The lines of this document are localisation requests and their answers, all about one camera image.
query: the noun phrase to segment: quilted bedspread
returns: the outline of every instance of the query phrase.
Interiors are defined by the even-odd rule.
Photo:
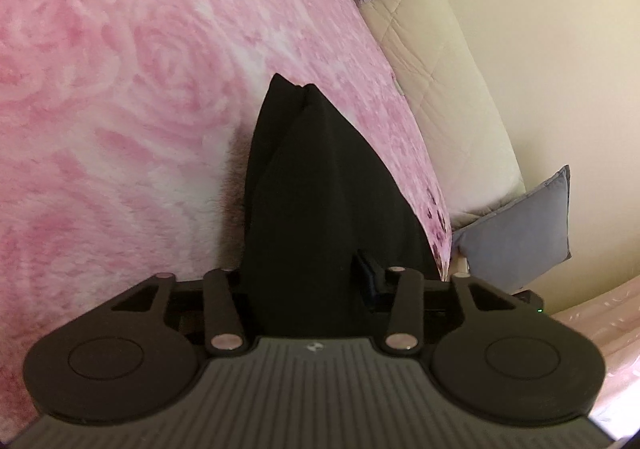
[[[154,272],[238,262],[276,72],[366,137],[446,270],[444,199],[351,0],[0,0],[0,439],[35,414],[39,337]]]

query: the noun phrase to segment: cream wall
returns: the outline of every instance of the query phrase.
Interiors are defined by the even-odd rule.
[[[556,311],[640,273],[640,0],[449,0],[527,188],[571,165],[573,259]]]

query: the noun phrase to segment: gray-blue pillow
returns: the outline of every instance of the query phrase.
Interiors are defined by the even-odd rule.
[[[528,285],[571,257],[569,166],[535,189],[456,231],[453,248],[469,273],[506,292]]]

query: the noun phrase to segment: ribbed gray panel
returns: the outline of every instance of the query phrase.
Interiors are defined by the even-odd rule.
[[[263,339],[216,359],[196,387],[155,416],[113,427],[43,417],[12,449],[602,449],[587,419],[520,429],[444,400],[420,365],[367,339]]]

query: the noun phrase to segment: black cloth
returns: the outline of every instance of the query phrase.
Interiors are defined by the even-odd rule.
[[[245,184],[242,285],[262,333],[372,334],[351,276],[357,249],[439,279],[424,230],[382,160],[315,85],[276,74]]]

